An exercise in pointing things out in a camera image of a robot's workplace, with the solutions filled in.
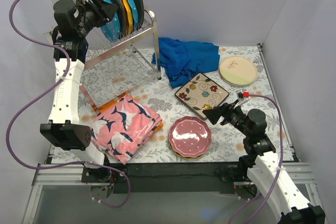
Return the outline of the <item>blue polka dot plate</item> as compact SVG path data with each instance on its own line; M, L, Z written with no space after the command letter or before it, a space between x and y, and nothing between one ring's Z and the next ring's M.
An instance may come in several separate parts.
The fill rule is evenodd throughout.
M106 3L111 4L110 0L103 0ZM104 26L100 27L101 31L103 32L104 36L111 42L116 42L120 38L120 21L118 14L115 13L114 17L106 23Z

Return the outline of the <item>square floral plate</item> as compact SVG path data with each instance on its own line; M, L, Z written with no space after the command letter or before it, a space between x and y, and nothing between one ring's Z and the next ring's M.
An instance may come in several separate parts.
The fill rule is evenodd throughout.
M188 108L205 120L204 110L220 105L229 96L229 92L203 73L191 78L181 86L175 96Z

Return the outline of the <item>pink polka dot plate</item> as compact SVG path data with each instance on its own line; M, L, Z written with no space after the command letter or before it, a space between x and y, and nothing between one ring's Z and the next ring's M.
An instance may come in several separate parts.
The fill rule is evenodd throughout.
M169 130L169 144L185 157L205 154L212 144L212 132L207 123L194 116L184 116Z

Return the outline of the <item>green polka dot plate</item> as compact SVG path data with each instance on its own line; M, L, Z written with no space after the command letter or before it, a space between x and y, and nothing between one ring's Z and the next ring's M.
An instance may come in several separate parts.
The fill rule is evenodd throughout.
M185 156L182 156L181 154L179 154L178 152L176 152L176 151L173 149L173 147L172 147L171 144L169 144L169 147L170 147L170 149L175 153L176 156L181 157L181 158L183 158L183 159L185 159L185 160L200 159L200 158L203 156L203 155L200 155L200 156L198 156L198 157L185 157Z

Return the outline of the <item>cream round plate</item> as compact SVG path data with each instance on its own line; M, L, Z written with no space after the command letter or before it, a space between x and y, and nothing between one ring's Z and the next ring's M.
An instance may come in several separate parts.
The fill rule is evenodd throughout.
M258 76L256 66L249 59L241 56L224 58L218 66L218 71L226 82L238 87L252 84Z

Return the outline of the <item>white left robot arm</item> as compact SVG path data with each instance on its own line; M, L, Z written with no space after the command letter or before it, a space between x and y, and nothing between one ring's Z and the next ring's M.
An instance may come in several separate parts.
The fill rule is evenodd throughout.
M79 122L78 95L88 50L86 36L110 22L118 7L110 0L59 0L53 9L57 86L48 123L40 125L40 132L55 147L75 154L86 167L98 164L93 175L106 182L112 170L104 164L105 155L92 143L90 127Z

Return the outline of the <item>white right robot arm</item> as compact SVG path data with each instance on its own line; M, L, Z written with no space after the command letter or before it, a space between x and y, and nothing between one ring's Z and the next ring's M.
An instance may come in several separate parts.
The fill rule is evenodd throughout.
M266 134L266 115L259 109L243 113L236 103L224 103L204 114L212 124L223 119L244 136L246 151L238 161L238 176L250 180L262 194L278 223L324 223L321 206L314 206L288 175L276 149Z

